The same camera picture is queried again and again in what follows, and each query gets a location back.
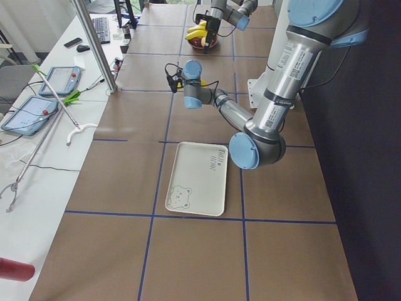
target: white desk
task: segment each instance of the white desk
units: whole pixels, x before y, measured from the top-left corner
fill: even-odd
[[[118,31],[118,23],[113,20],[112,15],[104,16],[109,18],[112,42],[102,45],[102,48],[107,62],[111,63],[115,57],[122,58],[120,51],[122,40],[113,40],[113,33]],[[52,66],[72,66],[74,65],[74,56],[81,56],[85,61],[86,68],[78,85],[78,89],[82,91],[89,87],[101,73],[92,51],[78,53],[75,50],[76,47],[67,49],[63,46],[67,41],[76,37],[82,38],[83,44],[88,44],[77,17],[71,22],[40,68],[46,73]],[[35,75],[31,82],[39,80],[40,77]],[[34,86],[36,92],[39,87],[40,85]],[[16,100],[15,106],[19,107],[32,94],[32,91],[26,88]],[[103,82],[93,90],[82,93],[79,99],[69,107],[74,118],[81,124],[99,123],[108,99],[106,83]],[[74,135],[72,143],[68,147],[66,138],[73,129],[74,125],[71,120],[65,113],[62,113],[58,123],[40,148],[33,164],[80,170],[95,129],[89,128]],[[23,136],[13,143],[0,147],[0,190],[16,180],[24,167],[19,160],[22,159],[26,162],[43,133],[44,129],[32,137]],[[16,137],[18,134],[0,133],[2,143]],[[27,282],[0,279],[0,299],[2,301],[29,299],[78,174],[79,172],[39,169],[31,166],[18,185],[18,198],[12,213],[6,213],[6,209],[13,200],[14,193],[8,189],[3,194],[3,198],[0,200],[0,257],[32,263],[36,272],[34,277]]]

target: smartphone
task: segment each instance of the smartphone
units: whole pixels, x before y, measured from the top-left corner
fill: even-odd
[[[73,39],[67,43],[64,44],[64,46],[66,46],[67,48],[71,48],[72,46],[78,45],[82,43],[82,39],[81,38],[76,38]]]

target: red cylinder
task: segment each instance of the red cylinder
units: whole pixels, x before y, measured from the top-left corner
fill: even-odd
[[[27,281],[35,273],[35,267],[10,259],[0,257],[0,278]]]

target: teddy bear face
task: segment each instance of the teddy bear face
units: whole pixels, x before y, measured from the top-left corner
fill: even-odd
[[[184,188],[182,186],[174,186],[170,189],[170,196],[167,204],[173,208],[189,208],[189,195],[192,193],[191,188]]]

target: white tray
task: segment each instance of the white tray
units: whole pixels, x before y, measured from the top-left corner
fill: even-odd
[[[228,149],[181,142],[175,153],[165,207],[170,211],[219,216],[224,212]]]

